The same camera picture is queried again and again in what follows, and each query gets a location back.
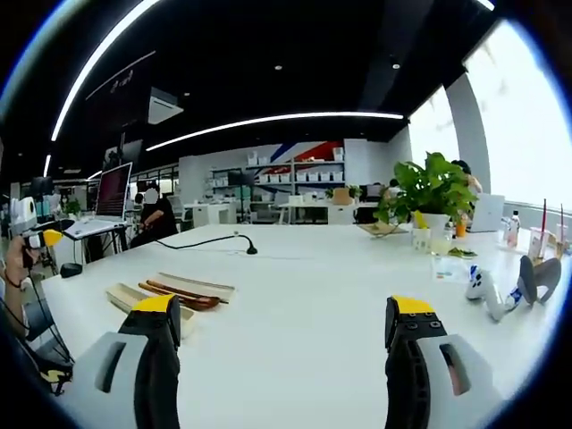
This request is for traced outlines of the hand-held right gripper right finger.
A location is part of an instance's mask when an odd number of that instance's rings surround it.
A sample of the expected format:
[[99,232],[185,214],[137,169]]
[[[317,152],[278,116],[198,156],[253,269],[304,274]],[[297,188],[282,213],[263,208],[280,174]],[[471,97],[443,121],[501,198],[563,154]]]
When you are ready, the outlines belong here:
[[486,428],[503,402],[486,360],[426,302],[386,301],[387,428]]

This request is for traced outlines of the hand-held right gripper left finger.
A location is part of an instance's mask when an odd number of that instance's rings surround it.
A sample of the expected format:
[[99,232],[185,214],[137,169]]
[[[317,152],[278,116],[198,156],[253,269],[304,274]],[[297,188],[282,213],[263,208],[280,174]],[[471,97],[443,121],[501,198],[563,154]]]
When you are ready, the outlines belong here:
[[81,428],[178,428],[181,307],[173,295],[143,299],[118,332],[77,358],[71,418]]

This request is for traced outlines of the person's left hand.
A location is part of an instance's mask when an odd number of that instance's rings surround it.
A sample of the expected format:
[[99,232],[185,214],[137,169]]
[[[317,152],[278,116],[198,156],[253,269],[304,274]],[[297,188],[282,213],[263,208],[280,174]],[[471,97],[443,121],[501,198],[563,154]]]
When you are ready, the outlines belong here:
[[14,237],[8,247],[4,261],[4,279],[7,284],[19,289],[28,277],[28,270],[37,259],[37,252],[26,247],[22,236]]

